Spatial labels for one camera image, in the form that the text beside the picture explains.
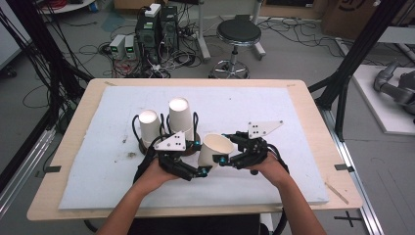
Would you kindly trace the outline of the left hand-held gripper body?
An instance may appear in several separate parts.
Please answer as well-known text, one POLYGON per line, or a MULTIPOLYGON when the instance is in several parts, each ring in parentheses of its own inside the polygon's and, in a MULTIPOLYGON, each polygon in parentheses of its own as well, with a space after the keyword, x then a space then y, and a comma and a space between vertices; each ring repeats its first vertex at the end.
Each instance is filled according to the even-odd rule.
POLYGON ((190 181, 197 170, 181 160, 187 150, 185 133, 179 131, 155 145, 161 168, 175 176, 190 181))

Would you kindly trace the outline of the black computer tower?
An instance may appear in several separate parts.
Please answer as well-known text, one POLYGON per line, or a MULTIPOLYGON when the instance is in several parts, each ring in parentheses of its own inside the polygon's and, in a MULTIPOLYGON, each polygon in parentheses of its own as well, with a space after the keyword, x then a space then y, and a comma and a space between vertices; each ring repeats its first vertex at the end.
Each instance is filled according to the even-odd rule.
POLYGON ((164 6, 161 8, 161 33, 164 48, 174 51, 178 46, 177 7, 164 6))
POLYGON ((157 65, 160 62, 159 46, 161 43, 159 16, 146 17, 144 13, 140 13, 135 33, 142 61, 157 65))

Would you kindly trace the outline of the grey power supply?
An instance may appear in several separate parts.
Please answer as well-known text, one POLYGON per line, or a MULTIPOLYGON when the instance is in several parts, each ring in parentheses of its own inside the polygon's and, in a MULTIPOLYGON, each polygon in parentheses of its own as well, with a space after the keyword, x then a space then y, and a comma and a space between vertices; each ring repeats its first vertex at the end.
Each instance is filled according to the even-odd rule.
POLYGON ((123 34, 117 35, 110 43, 112 56, 115 60, 122 60, 125 55, 125 36, 123 34))
POLYGON ((126 35, 125 36, 125 55, 128 60, 136 60, 136 44, 135 44, 135 37, 133 35, 126 35))

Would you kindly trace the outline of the black frame post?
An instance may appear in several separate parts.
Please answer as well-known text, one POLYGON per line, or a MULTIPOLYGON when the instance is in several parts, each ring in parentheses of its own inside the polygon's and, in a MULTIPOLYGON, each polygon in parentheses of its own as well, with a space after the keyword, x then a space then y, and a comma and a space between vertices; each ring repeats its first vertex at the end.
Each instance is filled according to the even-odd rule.
POLYGON ((354 40, 353 45, 339 67, 327 78, 308 87, 310 93, 324 88, 322 94, 315 99, 316 105, 324 111, 330 111, 332 104, 338 99, 334 130, 342 142, 345 141, 344 119, 348 84, 353 74, 381 38, 406 1, 380 0, 380 4, 376 7, 374 14, 354 40))

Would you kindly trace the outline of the tall stack of paper cups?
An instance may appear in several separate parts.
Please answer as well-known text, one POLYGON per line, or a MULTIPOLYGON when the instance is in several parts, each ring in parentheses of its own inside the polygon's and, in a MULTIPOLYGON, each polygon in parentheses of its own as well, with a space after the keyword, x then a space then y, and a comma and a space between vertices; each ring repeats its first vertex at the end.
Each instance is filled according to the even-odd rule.
POLYGON ((194 140, 193 120, 188 101, 182 97, 169 102, 169 127, 173 132, 182 131, 188 141, 194 140))

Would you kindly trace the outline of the cardboard box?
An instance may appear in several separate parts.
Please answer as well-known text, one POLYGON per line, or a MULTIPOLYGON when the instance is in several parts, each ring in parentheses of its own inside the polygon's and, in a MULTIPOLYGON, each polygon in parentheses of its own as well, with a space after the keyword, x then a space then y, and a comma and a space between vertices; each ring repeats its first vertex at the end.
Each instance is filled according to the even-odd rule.
POLYGON ((356 39, 362 31, 374 28, 385 18, 397 19, 411 0, 327 0, 321 22, 323 34, 356 39))

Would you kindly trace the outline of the white metal stand leg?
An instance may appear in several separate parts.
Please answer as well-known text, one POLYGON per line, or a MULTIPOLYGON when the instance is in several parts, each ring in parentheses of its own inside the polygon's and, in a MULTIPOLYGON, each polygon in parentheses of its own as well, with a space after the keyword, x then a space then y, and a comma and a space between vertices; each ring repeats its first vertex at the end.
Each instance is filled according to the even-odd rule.
POLYGON ((205 0, 198 0, 198 45, 203 57, 203 62, 207 63, 210 60, 210 52, 204 37, 204 3, 205 0))
MULTIPOLYGON (((252 19, 251 19, 251 22, 253 24, 258 23, 258 18, 259 18, 259 13, 260 13, 262 2, 263 0, 254 0, 254 8, 253 8, 252 19)), ((264 51, 260 42, 256 42, 256 44, 254 45, 254 50, 258 54, 258 59, 261 61, 263 57, 266 55, 266 52, 264 51)))

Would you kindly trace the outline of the person's left hand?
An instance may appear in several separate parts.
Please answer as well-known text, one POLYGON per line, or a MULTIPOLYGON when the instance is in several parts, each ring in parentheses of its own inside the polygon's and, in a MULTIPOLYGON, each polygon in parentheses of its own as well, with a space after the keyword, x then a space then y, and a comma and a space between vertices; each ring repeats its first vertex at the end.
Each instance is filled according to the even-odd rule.
POLYGON ((165 182, 177 179, 177 176, 164 171, 155 159, 151 162, 145 172, 139 177, 136 183, 145 194, 149 194, 160 188, 165 182))

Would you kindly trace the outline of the dark wire cup holder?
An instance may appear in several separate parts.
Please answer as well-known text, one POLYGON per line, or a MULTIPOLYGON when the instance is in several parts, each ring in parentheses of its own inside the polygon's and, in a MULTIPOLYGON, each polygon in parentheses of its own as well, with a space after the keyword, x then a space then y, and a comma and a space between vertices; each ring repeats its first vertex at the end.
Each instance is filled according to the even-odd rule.
MULTIPOLYGON (((152 142, 152 144, 148 148, 146 148, 144 146, 144 144, 142 142, 142 139, 141 139, 141 129, 140 129, 140 123, 139 123, 139 115, 136 115, 133 118, 132 122, 131 122, 133 134, 134 134, 134 136, 136 137, 136 139, 138 141, 139 150, 143 155, 151 153, 151 155, 153 156, 156 152, 155 145, 157 143, 160 143, 162 140, 166 139, 170 135, 177 133, 177 132, 173 132, 169 127, 169 116, 164 117, 163 114, 160 114, 158 116, 159 116, 159 119, 160 119, 160 122, 161 122, 161 124, 160 124, 160 135, 152 142)), ((193 128, 194 128, 194 140, 193 141, 200 141, 201 142, 201 137, 197 133, 199 117, 198 117, 198 114, 196 112, 193 112, 192 120, 193 120, 193 128)), ((195 146, 193 148, 187 148, 187 150, 183 154, 183 156, 187 157, 187 156, 193 155, 197 151, 201 150, 201 146, 198 146, 198 147, 195 146)))

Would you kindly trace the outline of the single white paper cup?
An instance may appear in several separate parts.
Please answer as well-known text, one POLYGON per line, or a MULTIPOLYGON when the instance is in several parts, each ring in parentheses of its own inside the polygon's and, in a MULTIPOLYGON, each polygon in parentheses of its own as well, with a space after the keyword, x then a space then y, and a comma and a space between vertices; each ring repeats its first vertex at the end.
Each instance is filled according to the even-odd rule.
POLYGON ((229 155, 233 151, 234 145, 228 138, 216 133, 207 134, 199 153, 198 165, 217 167, 213 155, 229 155))

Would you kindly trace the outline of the black round stool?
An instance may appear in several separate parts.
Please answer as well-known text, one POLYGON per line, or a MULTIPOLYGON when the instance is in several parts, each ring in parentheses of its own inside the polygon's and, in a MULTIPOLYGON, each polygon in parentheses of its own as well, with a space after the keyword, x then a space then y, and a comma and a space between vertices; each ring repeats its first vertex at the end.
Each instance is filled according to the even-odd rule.
POLYGON ((219 61, 209 72, 209 78, 239 78, 250 77, 249 68, 237 60, 240 47, 255 45, 260 37, 261 30, 250 20, 235 18, 220 23, 216 29, 217 37, 233 46, 229 60, 219 61))

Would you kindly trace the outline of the white floor board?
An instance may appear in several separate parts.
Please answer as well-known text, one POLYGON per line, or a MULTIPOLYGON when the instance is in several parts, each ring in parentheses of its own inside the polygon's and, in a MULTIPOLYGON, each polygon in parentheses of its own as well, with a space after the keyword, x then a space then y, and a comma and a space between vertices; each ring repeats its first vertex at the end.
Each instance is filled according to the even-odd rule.
POLYGON ((415 136, 415 116, 407 113, 392 97, 374 90, 380 66, 361 65, 353 75, 353 81, 384 133, 415 136))

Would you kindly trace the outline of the thin wooden stick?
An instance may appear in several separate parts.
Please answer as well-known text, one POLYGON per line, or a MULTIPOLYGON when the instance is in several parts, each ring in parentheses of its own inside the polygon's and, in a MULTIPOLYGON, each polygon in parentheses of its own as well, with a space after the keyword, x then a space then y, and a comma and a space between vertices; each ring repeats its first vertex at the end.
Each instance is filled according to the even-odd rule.
POLYGON ((343 196, 337 189, 335 189, 331 184, 325 182, 325 185, 328 187, 329 190, 331 190, 335 195, 337 195, 346 205, 349 204, 348 199, 343 196))

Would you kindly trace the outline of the white box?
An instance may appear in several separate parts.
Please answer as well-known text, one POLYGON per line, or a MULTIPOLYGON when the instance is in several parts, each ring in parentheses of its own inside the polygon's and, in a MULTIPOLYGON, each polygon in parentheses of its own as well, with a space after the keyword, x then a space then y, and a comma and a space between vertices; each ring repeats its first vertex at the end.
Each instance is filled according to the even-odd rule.
POLYGON ((145 11, 146 17, 154 18, 161 9, 161 4, 153 3, 150 7, 145 11))

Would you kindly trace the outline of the person's right hand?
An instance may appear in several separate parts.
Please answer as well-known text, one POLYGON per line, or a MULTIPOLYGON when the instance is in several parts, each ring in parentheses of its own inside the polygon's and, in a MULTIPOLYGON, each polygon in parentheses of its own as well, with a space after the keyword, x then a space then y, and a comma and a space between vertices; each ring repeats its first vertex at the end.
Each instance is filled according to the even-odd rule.
POLYGON ((271 184, 278 189, 285 187, 290 180, 290 175, 277 161, 276 157, 267 153, 267 157, 260 164, 249 166, 250 170, 257 170, 260 172, 271 184))

